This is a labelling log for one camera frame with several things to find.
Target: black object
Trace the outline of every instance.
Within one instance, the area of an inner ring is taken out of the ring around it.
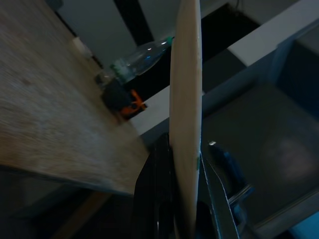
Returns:
[[[103,90],[103,94],[101,95],[102,101],[110,110],[120,112],[123,108],[131,105],[131,97],[119,81],[111,80],[107,84],[104,84],[100,75],[97,75],[95,82]]]
[[[225,190],[208,161],[200,157],[196,239],[238,239]],[[136,181],[132,218],[133,239],[168,239],[175,225],[188,238],[181,209],[168,134],[153,145]]]
[[[154,41],[138,0],[114,0],[137,46]]]

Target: wooden table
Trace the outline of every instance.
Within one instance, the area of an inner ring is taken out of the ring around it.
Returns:
[[[0,3],[0,165],[132,194],[147,151],[44,0]]]

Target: wooden blade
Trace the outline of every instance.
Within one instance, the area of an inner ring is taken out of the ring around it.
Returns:
[[[169,140],[185,214],[186,234],[193,238],[196,221],[200,154],[202,57],[199,0],[179,7],[170,72]]]

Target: wooden board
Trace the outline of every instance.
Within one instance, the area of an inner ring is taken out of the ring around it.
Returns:
[[[193,238],[196,220],[198,157],[200,154],[202,61],[198,0],[179,7],[170,73],[169,140],[186,216]]]
[[[133,193],[147,152],[44,0],[0,3],[0,165]]]

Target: black stripe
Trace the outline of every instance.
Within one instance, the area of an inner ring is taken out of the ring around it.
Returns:
[[[137,46],[154,41],[138,0],[114,0]]]

